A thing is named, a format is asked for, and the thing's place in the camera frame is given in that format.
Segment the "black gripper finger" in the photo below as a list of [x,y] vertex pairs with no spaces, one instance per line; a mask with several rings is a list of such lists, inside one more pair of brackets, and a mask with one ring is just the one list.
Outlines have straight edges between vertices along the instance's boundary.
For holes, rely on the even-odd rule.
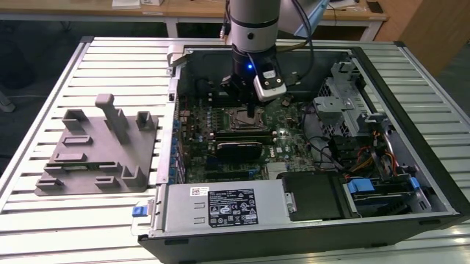
[[254,118],[255,105],[258,97],[254,92],[254,86],[250,85],[236,74],[226,76],[222,80],[220,87],[230,97],[246,106],[247,116]]

